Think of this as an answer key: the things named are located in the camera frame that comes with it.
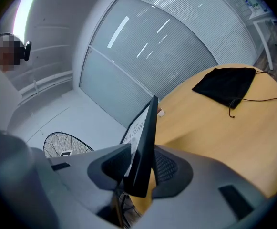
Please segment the round table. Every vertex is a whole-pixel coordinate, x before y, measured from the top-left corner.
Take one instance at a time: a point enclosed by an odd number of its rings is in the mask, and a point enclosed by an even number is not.
[[[225,64],[215,68],[250,67]],[[277,192],[277,100],[242,100],[228,115],[228,107],[191,89],[213,68],[204,70],[171,91],[159,104],[155,143],[217,159],[259,188],[266,197]],[[257,74],[245,95],[263,100],[277,97],[277,83],[267,73]],[[131,196],[144,213],[155,187],[151,171],[146,198]]]

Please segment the monitor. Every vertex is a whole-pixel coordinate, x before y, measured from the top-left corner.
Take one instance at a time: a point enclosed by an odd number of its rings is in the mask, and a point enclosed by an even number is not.
[[[131,164],[124,175],[125,192],[145,197],[154,157],[158,98],[150,102],[131,121],[121,144],[131,144]]]

